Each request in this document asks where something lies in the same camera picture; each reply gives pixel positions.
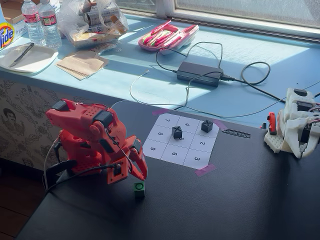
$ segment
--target number grid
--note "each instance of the number grid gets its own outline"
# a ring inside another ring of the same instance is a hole
[[[147,140],[143,144],[146,156],[182,166],[202,169],[209,164],[219,127],[206,133],[201,120],[173,114],[158,116]],[[182,138],[174,139],[172,127],[180,126]]]

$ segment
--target napkin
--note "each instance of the napkin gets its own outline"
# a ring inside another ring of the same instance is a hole
[[[107,59],[98,56],[94,51],[78,51],[69,54],[55,65],[75,78],[82,80],[103,69],[108,62]]]

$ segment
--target black table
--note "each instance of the black table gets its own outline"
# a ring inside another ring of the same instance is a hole
[[[157,108],[122,101],[113,109],[127,135],[145,141]],[[265,130],[224,124],[250,138],[220,130],[210,158],[217,170],[199,178],[192,168],[146,157],[144,199],[135,199],[133,176],[114,185],[104,172],[72,179],[45,196],[16,239],[319,240],[320,147],[298,160],[274,154]]]

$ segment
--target detergent box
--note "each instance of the detergent box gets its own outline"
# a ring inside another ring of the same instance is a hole
[[[23,3],[24,0],[0,0],[0,51],[28,32],[21,12]],[[59,0],[50,0],[50,4],[55,10],[60,8]]]

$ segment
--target red robot arm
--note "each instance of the red robot arm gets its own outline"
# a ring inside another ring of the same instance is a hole
[[[117,164],[119,167],[107,170],[108,184],[127,178],[129,172],[142,181],[147,178],[141,141],[134,135],[126,138],[126,127],[113,109],[63,99],[48,110],[46,116],[52,125],[63,129],[59,137],[68,160],[77,161],[72,169],[74,173]]]

